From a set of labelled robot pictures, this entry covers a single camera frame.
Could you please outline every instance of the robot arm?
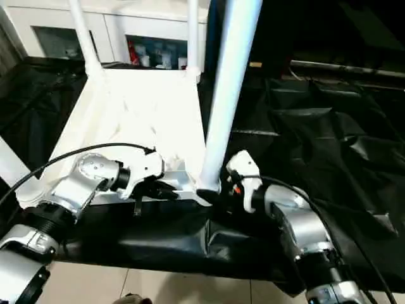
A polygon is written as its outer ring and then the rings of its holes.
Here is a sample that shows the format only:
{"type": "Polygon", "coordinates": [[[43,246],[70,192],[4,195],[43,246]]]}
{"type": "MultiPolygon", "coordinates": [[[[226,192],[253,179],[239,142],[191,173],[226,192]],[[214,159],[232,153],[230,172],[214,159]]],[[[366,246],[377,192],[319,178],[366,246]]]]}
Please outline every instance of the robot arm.
{"type": "Polygon", "coordinates": [[[0,304],[37,301],[49,278],[46,265],[94,195],[112,190],[125,196],[137,182],[163,173],[157,153],[145,158],[153,164],[144,166],[145,171],[130,172],[122,163],[99,154],[81,156],[35,208],[26,210],[22,222],[0,240],[0,304]]]}
{"type": "MultiPolygon", "coordinates": [[[[259,168],[247,151],[237,153],[227,164],[230,175],[258,176],[259,168]]],[[[285,254],[293,261],[306,287],[310,304],[364,304],[363,295],[339,256],[319,216],[301,195],[289,188],[263,186],[258,177],[242,180],[244,209],[252,213],[261,205],[266,215],[282,228],[285,254]]]]}

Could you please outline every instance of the glass cabinet door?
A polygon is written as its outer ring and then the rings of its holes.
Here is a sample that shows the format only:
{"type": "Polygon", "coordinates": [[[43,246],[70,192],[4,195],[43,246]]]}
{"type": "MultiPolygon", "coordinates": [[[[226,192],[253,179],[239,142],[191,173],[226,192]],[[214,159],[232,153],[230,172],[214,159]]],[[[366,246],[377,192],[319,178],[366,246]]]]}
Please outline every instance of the glass cabinet door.
{"type": "MultiPolygon", "coordinates": [[[[76,31],[72,28],[32,27],[32,29],[45,57],[84,60],[76,31]]],[[[97,52],[91,31],[90,36],[97,52]]]]}
{"type": "Polygon", "coordinates": [[[126,35],[130,62],[145,68],[183,70],[187,67],[187,41],[126,35]]]}

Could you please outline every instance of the black fabric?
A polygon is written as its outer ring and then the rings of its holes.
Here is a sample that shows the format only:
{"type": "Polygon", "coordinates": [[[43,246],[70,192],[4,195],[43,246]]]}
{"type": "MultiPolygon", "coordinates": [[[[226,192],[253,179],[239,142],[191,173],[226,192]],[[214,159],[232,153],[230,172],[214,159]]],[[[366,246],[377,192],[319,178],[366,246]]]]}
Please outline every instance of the black fabric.
{"type": "MultiPolygon", "coordinates": [[[[25,58],[0,79],[0,136],[35,169],[48,161],[87,77],[81,62],[25,58]]],[[[9,188],[0,179],[0,194],[9,188]]],[[[0,206],[0,235],[15,198],[0,206]]]]}
{"type": "MultiPolygon", "coordinates": [[[[0,80],[0,134],[29,168],[49,158],[85,80],[82,63],[63,60],[26,61],[0,80]]],[[[212,84],[203,77],[199,86],[205,130],[212,84]]],[[[392,289],[402,292],[404,94],[247,77],[226,155],[227,161],[247,149],[262,174],[307,191],[362,282],[381,289],[352,235],[392,289]]],[[[277,227],[237,208],[225,212],[224,206],[237,202],[224,200],[210,209],[190,201],[90,206],[58,259],[264,279],[300,292],[277,227]],[[133,216],[134,210],[141,216],[133,216]]],[[[17,210],[13,200],[9,207],[0,206],[0,233],[17,210]]]]}

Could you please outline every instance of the metal rod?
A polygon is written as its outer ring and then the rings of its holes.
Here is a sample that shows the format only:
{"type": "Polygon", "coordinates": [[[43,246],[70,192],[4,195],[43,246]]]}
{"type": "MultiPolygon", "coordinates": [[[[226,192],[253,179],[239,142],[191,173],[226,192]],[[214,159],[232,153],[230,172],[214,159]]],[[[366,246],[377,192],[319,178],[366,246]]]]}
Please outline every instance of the metal rod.
{"type": "Polygon", "coordinates": [[[75,22],[76,34],[85,60],[85,69],[88,76],[99,75],[103,68],[97,58],[96,50],[86,26],[80,0],[69,0],[70,12],[75,22]]]}
{"type": "Polygon", "coordinates": [[[227,1],[206,154],[197,183],[200,189],[220,190],[220,170],[227,150],[261,5],[262,0],[227,1]]]}
{"type": "Polygon", "coordinates": [[[292,67],[300,67],[300,68],[318,68],[322,70],[333,70],[357,74],[373,74],[377,76],[405,78],[405,73],[385,71],[385,70],[375,70],[372,68],[361,68],[359,66],[336,65],[333,63],[322,63],[303,60],[291,60],[290,64],[292,67]]]}
{"type": "Polygon", "coordinates": [[[198,0],[188,1],[188,40],[187,40],[187,73],[200,78],[198,65],[198,0]]]}
{"type": "MultiPolygon", "coordinates": [[[[8,146],[0,136],[0,177],[9,187],[14,186],[22,177],[30,173],[27,166],[8,146]]],[[[44,188],[42,183],[35,177],[31,177],[16,190],[16,197],[22,208],[35,206],[42,196],[44,188]]]]}

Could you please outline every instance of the black tarp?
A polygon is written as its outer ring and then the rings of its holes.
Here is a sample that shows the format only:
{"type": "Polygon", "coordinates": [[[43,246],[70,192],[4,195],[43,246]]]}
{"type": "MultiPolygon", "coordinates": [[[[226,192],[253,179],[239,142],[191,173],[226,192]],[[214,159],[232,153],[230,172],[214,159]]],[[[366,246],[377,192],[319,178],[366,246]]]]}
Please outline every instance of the black tarp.
{"type": "MultiPolygon", "coordinates": [[[[85,79],[80,63],[54,60],[26,61],[0,80],[0,127],[7,126],[0,134],[28,167],[49,157],[85,79]],[[10,116],[16,117],[12,123],[10,116]]],[[[212,81],[203,78],[205,127],[211,91],[212,81]]],[[[262,174],[307,191],[362,282],[381,288],[353,234],[398,292],[405,291],[404,94],[247,77],[227,151],[229,159],[247,149],[262,174]]],[[[10,207],[3,207],[6,219],[10,207]]],[[[58,258],[265,279],[292,294],[302,290],[278,229],[264,218],[190,201],[144,203],[141,217],[133,212],[132,204],[90,206],[58,258]]]]}

